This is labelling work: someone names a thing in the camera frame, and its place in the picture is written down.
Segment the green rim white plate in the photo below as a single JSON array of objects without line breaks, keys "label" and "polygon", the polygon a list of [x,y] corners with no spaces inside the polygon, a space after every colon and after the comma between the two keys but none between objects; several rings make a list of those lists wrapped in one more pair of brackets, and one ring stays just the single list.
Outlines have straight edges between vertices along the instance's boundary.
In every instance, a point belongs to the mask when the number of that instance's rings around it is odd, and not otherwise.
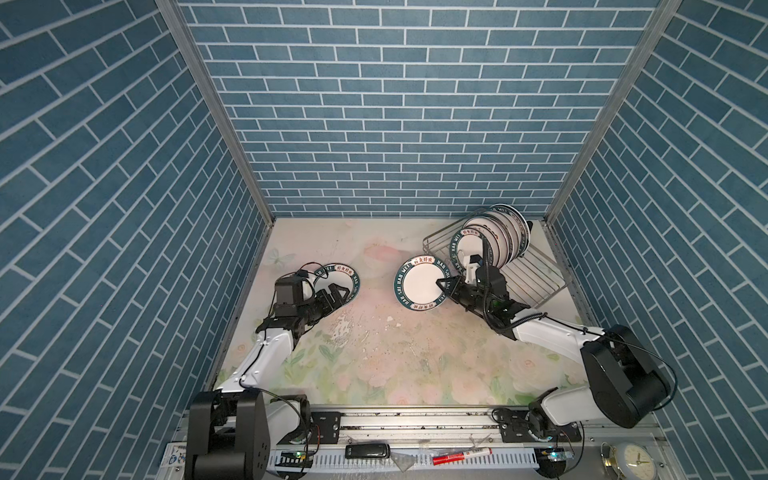
[{"label": "green rim white plate", "polygon": [[360,291],[360,277],[357,271],[347,264],[328,263],[317,268],[313,272],[313,275],[313,286],[316,291],[324,290],[330,293],[328,286],[332,283],[336,283],[351,290],[351,299],[349,302],[351,302]]}]

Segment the rearmost plate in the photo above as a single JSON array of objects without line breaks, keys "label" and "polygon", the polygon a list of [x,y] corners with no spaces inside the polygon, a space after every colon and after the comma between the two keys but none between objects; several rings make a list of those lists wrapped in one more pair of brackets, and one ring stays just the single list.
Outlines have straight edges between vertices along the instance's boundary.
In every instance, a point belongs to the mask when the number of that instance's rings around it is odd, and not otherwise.
[{"label": "rearmost plate", "polygon": [[512,260],[512,243],[506,225],[498,216],[490,213],[481,213],[466,220],[464,227],[478,227],[490,232],[494,249],[494,262],[496,267],[503,267]]}]

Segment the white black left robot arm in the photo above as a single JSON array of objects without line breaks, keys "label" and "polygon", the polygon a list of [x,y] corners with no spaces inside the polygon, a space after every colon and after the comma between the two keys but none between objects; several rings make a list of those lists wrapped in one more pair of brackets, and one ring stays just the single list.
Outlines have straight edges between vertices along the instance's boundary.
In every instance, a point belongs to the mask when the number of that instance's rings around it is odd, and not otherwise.
[{"label": "white black left robot arm", "polygon": [[266,389],[308,328],[351,297],[332,283],[305,294],[297,277],[275,283],[273,304],[256,329],[258,340],[235,372],[216,390],[198,393],[190,406],[186,479],[261,479],[271,448],[287,435],[310,432],[310,407],[302,395]]}]

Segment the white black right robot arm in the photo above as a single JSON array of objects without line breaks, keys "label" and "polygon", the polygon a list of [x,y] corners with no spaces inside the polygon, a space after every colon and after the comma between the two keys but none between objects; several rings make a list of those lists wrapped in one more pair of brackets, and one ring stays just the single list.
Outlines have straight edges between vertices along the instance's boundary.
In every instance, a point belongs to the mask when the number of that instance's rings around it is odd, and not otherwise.
[{"label": "white black right robot arm", "polygon": [[583,368],[585,385],[553,387],[529,403],[525,422],[529,436],[539,442],[552,440],[568,425],[591,420],[633,428],[676,394],[676,372],[665,375],[660,368],[663,360],[626,326],[591,330],[514,300],[495,267],[481,268],[470,283],[457,275],[435,284],[444,296],[482,318],[496,334],[538,345]]}]

